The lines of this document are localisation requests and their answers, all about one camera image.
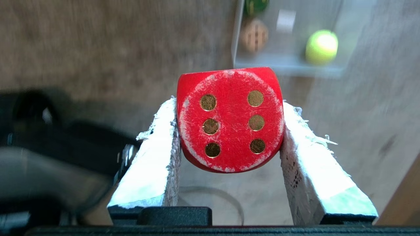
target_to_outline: red die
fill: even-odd
[[[183,74],[177,91],[185,157],[217,173],[267,163],[283,141],[283,98],[268,67]]]

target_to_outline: gray carpet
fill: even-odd
[[[176,93],[182,73],[231,68],[235,2],[226,0],[0,1],[2,90],[43,88],[67,121],[89,119],[136,135]],[[379,0],[341,79],[280,79],[314,132],[381,212],[420,150],[420,1]],[[291,224],[280,160],[238,175],[187,161],[181,185],[222,190],[245,224]],[[238,224],[223,194],[186,192]]]

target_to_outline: die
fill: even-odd
[[[265,47],[268,40],[268,29],[265,24],[253,19],[241,30],[240,39],[248,52],[257,53]]]
[[[211,172],[256,169],[283,141],[283,98],[268,67],[181,75],[177,116],[185,157]]]

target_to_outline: yellow-green ball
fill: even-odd
[[[306,44],[306,61],[314,65],[325,65],[336,58],[338,45],[335,33],[318,30],[309,37]]]

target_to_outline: tennis ball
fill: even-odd
[[[306,44],[306,61],[314,65],[325,65],[336,58],[339,42],[335,33],[318,30]]]

